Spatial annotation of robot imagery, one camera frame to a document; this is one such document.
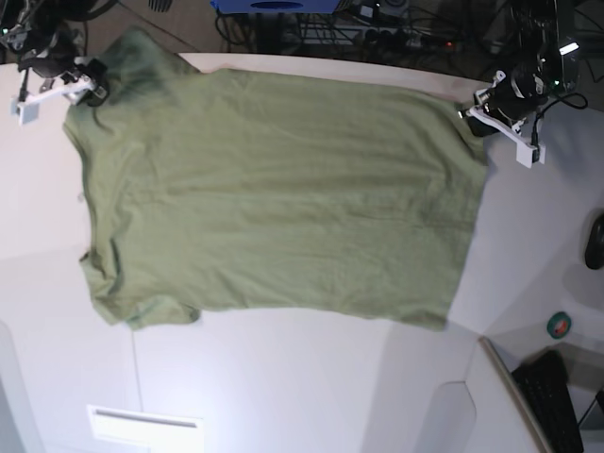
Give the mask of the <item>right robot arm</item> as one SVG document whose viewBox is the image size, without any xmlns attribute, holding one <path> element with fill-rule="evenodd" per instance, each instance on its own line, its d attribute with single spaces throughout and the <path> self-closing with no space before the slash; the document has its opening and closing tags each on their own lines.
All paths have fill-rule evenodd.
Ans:
<svg viewBox="0 0 604 453">
<path fill-rule="evenodd" d="M 86 25 L 109 12 L 117 3 L 107 1 L 3 1 L 1 46 L 17 59 L 21 75 L 19 92 L 11 101 L 15 114 L 35 111 L 53 96 L 71 104 L 102 105 L 109 97 L 107 67 L 87 57 L 76 43 L 70 23 Z"/>
</svg>

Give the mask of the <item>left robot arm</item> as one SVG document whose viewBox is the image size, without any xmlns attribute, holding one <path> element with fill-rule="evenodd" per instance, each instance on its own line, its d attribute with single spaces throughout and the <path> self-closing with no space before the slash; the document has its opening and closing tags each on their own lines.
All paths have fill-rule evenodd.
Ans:
<svg viewBox="0 0 604 453">
<path fill-rule="evenodd" d="M 502 58 L 491 85 L 460 112 L 472 133 L 518 135 L 532 117 L 536 144 L 545 113 L 570 101 L 578 78 L 581 40 L 573 1 L 511 1 L 514 49 Z"/>
</svg>

